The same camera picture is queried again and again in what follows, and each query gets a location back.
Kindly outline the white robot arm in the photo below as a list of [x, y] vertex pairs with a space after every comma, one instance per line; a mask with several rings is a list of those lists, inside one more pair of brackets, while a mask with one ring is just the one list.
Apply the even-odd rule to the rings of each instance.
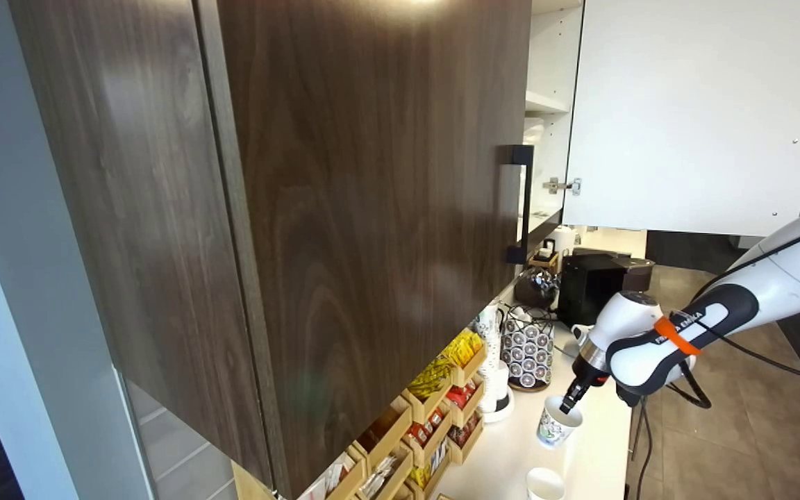
[[708, 344], [795, 314], [800, 314], [800, 215], [753, 244], [681, 310], [664, 314], [644, 293], [617, 290], [581, 340], [560, 411], [569, 413], [606, 381], [614, 381], [617, 394], [633, 404], [692, 368]]

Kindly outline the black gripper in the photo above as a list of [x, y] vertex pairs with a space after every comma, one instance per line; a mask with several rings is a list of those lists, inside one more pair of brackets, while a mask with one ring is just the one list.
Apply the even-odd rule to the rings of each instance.
[[608, 364], [603, 356], [578, 356], [573, 360], [573, 383], [560, 399], [560, 413], [578, 407], [578, 399], [592, 388], [608, 381]]

